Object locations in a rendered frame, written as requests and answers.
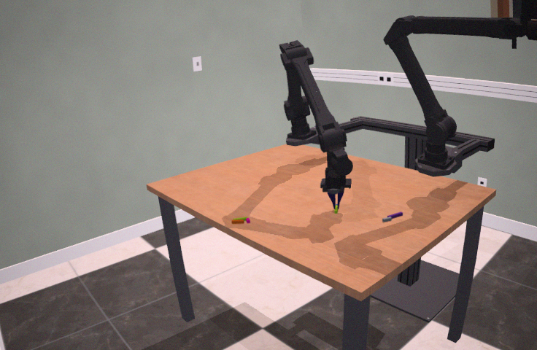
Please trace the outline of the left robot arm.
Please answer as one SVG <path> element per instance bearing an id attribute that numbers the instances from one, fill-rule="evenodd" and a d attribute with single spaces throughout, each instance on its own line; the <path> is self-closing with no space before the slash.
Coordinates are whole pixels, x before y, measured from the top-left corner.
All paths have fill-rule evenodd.
<path id="1" fill-rule="evenodd" d="M 454 157 L 447 156 L 445 142 L 456 136 L 457 125 L 437 101 L 409 44 L 407 36 L 411 33 L 488 36 L 499 39 L 515 39 L 526 35 L 529 40 L 537 40 L 537 0 L 522 0 L 520 19 L 413 15 L 401 17 L 392 24 L 384 37 L 385 44 L 395 53 L 424 113 L 428 142 L 425 152 L 418 157 L 418 163 L 445 170 L 454 163 Z"/>

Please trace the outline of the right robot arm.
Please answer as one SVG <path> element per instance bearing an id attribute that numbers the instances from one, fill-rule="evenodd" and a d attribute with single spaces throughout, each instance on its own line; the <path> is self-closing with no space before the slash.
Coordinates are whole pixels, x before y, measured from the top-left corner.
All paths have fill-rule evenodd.
<path id="1" fill-rule="evenodd" d="M 340 128 L 339 123 L 329 112 L 309 68 L 309 65 L 314 64 L 310 49 L 308 47 L 305 49 L 298 40 L 290 42 L 290 45 L 288 43 L 279 45 L 282 52 L 280 54 L 281 60 L 283 66 L 286 67 L 287 83 L 289 84 L 284 109 L 287 120 L 292 120 L 292 133 L 289 133 L 287 137 L 305 140 L 318 132 L 320 149 L 327 152 L 327 165 L 329 168 L 333 168 L 333 170 L 325 169 L 325 185 L 327 185 L 328 193 L 338 194 L 341 185 L 346 184 L 346 175 L 350 174 L 353 169 L 352 161 L 348 158 L 344 148 L 347 146 L 347 136 L 344 129 Z M 305 95 L 302 98 L 301 87 Z M 306 116 L 310 115 L 309 106 L 315 123 L 317 121 L 317 132 L 310 130 L 306 121 Z"/>

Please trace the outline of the purple rod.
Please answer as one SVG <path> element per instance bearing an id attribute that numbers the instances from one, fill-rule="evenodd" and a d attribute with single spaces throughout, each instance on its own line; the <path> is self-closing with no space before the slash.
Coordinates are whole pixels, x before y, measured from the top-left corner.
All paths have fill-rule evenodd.
<path id="1" fill-rule="evenodd" d="M 391 215 L 389 215 L 387 217 L 392 217 L 392 219 L 393 219 L 393 218 L 396 218 L 396 217 L 399 217 L 399 216 L 403 216 L 403 212 L 398 212 L 396 214 L 391 214 Z"/>

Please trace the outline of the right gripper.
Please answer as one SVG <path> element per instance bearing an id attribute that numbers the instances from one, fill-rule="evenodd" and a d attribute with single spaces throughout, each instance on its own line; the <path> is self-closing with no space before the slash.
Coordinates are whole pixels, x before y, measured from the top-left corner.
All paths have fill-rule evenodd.
<path id="1" fill-rule="evenodd" d="M 329 167 L 328 167 L 328 169 L 333 170 L 333 168 L 329 168 Z M 338 203 L 337 203 L 338 209 L 339 209 L 339 204 L 340 204 L 341 198 L 342 198 L 342 196 L 344 194 L 344 188 L 349 188 L 350 189 L 351 184 L 352 184 L 352 179 L 346 179 L 346 184 L 341 185 L 340 193 L 338 193 Z M 322 191 L 324 193 L 328 193 L 327 185 L 325 185 L 325 179 L 322 179 L 322 181 L 320 183 L 320 188 L 322 188 Z M 331 195 L 330 193 L 328 193 L 328 196 L 332 201 L 333 208 L 335 209 L 335 207 L 336 207 L 336 195 L 334 195 L 335 200 L 333 199 L 333 195 Z"/>

